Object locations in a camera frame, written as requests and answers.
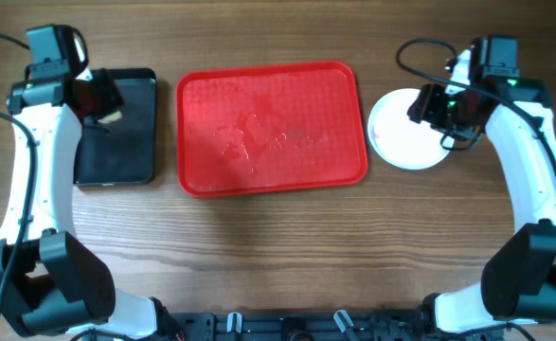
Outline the white plate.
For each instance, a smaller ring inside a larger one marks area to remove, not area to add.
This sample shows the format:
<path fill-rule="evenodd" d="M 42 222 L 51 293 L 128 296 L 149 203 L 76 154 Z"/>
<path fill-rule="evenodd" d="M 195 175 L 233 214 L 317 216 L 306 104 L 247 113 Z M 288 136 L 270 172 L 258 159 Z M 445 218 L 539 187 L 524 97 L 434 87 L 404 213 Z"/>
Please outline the white plate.
<path fill-rule="evenodd" d="M 403 88 L 381 97 L 373 106 L 367 124 L 373 150 L 387 163 L 409 171 L 432 168 L 450 153 L 454 139 L 433 130 L 427 122 L 415 123 L 407 111 L 420 94 L 419 89 Z"/>

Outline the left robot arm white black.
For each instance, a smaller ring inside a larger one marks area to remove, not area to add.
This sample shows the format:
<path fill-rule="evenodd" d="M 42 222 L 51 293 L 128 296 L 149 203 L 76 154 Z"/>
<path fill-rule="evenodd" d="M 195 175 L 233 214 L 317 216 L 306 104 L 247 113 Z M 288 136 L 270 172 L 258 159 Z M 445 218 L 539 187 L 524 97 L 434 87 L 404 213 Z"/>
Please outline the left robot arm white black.
<path fill-rule="evenodd" d="M 15 155 L 0 227 L 0 322 L 23 337 L 183 339 L 157 298 L 115 286 L 73 221 L 74 187 L 152 180 L 154 72 L 91 68 L 81 32 L 68 25 L 32 27 L 23 47 L 31 63 L 2 115 Z"/>

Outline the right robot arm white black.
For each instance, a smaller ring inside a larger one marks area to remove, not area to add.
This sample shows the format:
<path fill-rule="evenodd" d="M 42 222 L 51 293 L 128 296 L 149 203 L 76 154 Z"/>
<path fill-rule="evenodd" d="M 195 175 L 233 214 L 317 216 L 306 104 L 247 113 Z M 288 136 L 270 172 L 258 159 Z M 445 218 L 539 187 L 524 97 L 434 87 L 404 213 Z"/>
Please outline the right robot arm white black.
<path fill-rule="evenodd" d="M 427 123 L 455 150 L 481 137 L 505 175 L 513 236 L 486 263 L 480 282 L 423 302 L 425 333 L 467 337 L 525 323 L 556 322 L 556 136 L 548 90 L 524 79 L 512 36 L 475 38 L 446 64 L 449 79 L 427 76 L 409 118 Z"/>

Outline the green yellow sponge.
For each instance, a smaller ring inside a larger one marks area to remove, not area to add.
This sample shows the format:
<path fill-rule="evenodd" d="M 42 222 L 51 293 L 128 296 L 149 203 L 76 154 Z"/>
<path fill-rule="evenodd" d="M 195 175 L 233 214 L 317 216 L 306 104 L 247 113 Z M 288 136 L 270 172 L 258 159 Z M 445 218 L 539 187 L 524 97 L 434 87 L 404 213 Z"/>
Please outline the green yellow sponge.
<path fill-rule="evenodd" d="M 118 121 L 122 119 L 122 113 L 117 110 L 115 112 L 113 112 L 112 114 L 109 114 L 107 116 L 101 117 L 97 119 L 97 122 L 100 124 L 110 124 L 112 122 Z"/>

